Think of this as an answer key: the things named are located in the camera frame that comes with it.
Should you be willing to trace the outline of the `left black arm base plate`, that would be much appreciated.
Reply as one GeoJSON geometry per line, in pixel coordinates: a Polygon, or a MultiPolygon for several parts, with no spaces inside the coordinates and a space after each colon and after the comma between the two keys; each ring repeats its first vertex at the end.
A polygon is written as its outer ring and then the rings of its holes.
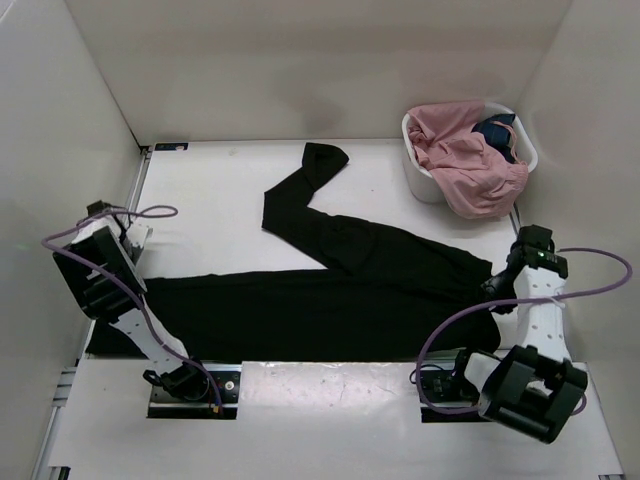
{"type": "Polygon", "coordinates": [[[145,370],[143,378],[151,385],[147,417],[180,420],[235,420],[238,413],[242,367],[239,364],[206,364],[215,380],[191,366],[159,376],[145,370]]]}

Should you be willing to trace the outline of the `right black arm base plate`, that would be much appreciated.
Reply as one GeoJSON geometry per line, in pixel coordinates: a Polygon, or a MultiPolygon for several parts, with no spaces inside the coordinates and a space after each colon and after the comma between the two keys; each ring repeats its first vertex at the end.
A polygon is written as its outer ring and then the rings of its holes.
{"type": "Polygon", "coordinates": [[[491,394],[492,398],[505,406],[511,402],[515,409],[522,409],[526,390],[516,383],[504,382],[499,376],[493,379],[493,372],[488,374],[473,373],[470,377],[458,374],[454,370],[444,369],[435,364],[423,365],[420,379],[416,370],[409,375],[409,381],[416,386],[420,384],[426,400],[436,409],[460,410],[462,413],[451,415],[438,413],[425,403],[421,407],[423,423],[486,423],[493,418],[484,418],[475,410],[481,393],[491,394]]]}

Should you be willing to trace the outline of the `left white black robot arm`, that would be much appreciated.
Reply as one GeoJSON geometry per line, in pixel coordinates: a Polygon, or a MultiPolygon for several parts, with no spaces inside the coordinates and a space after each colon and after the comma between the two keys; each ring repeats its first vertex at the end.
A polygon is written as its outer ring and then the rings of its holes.
{"type": "Polygon", "coordinates": [[[184,402],[221,406],[216,381],[151,312],[148,288],[136,264],[152,229],[139,218],[171,218],[178,210],[155,205],[140,212],[104,201],[87,207],[87,216],[42,240],[82,312],[97,324],[122,333],[151,362],[143,378],[184,402]]]}

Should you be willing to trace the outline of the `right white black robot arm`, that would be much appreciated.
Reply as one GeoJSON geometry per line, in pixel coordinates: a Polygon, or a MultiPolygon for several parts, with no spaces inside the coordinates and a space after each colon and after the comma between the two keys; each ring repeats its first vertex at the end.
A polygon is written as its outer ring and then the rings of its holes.
{"type": "Polygon", "coordinates": [[[517,307],[517,341],[502,359],[465,349],[449,375],[458,398],[478,394],[481,418],[545,444],[556,440],[588,384],[587,374],[572,364],[556,299],[567,278],[568,263],[555,253],[552,231],[522,227],[506,268],[482,285],[488,300],[534,300],[517,307]]]}

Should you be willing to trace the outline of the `black trousers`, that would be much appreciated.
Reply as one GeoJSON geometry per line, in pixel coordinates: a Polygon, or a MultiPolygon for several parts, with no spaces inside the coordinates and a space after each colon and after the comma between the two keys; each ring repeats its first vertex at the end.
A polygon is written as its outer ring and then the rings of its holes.
{"type": "Polygon", "coordinates": [[[205,360],[407,361],[434,350],[495,351],[481,308],[489,261],[408,231],[311,207],[348,163],[309,143],[298,170],[266,191],[262,227],[318,262],[312,270],[150,278],[146,301],[205,360]]]}

